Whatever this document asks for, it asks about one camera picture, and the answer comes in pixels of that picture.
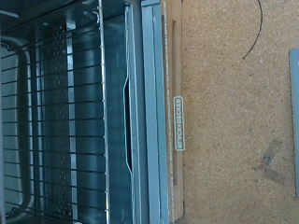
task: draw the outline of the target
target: toaster oven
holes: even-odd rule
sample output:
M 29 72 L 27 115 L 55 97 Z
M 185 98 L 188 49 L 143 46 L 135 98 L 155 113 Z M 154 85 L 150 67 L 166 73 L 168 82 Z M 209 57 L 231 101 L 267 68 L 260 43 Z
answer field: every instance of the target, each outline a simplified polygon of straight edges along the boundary
M 1 1 L 2 224 L 170 223 L 161 15 Z

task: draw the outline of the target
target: metal panel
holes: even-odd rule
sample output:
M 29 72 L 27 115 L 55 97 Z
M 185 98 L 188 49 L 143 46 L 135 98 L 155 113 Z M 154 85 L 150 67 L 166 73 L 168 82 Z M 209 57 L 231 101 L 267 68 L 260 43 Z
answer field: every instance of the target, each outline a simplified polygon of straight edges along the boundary
M 140 1 L 129 0 L 127 18 L 127 64 L 129 73 L 131 150 L 136 224 L 150 222 L 147 136 L 145 123 L 145 80 Z
M 150 223 L 169 223 L 161 5 L 142 7 Z

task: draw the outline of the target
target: stain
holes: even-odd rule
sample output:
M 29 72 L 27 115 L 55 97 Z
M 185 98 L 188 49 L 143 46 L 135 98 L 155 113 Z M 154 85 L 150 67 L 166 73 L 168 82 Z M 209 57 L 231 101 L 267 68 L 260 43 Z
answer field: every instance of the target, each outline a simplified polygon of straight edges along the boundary
M 279 142 L 278 140 L 273 139 L 271 141 L 269 147 L 263 154 L 261 164 L 258 167 L 253 168 L 253 169 L 255 171 L 262 171 L 264 177 L 266 177 L 276 183 L 284 185 L 284 181 L 286 178 L 285 175 L 283 175 L 277 171 L 274 171 L 269 167 L 270 164 L 274 161 L 274 158 L 275 158 L 276 154 L 278 153 L 279 147 L 281 144 L 282 144 L 282 142 Z
M 264 177 L 273 180 L 274 182 L 279 183 L 281 185 L 284 185 L 284 180 L 286 179 L 286 177 L 283 174 L 274 171 L 269 167 L 264 168 L 263 175 Z
M 258 166 L 260 171 L 263 170 L 264 167 L 269 166 L 271 162 L 274 160 L 275 155 L 278 153 L 279 147 L 282 142 L 279 142 L 276 139 L 273 139 L 268 147 L 268 149 L 263 154 L 263 158 L 261 164 Z

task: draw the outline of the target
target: cork board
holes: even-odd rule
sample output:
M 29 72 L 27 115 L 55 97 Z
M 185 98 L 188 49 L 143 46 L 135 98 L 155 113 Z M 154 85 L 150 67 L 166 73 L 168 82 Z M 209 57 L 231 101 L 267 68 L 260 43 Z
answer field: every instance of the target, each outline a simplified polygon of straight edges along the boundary
M 183 224 L 299 223 L 289 50 L 299 0 L 184 0 Z

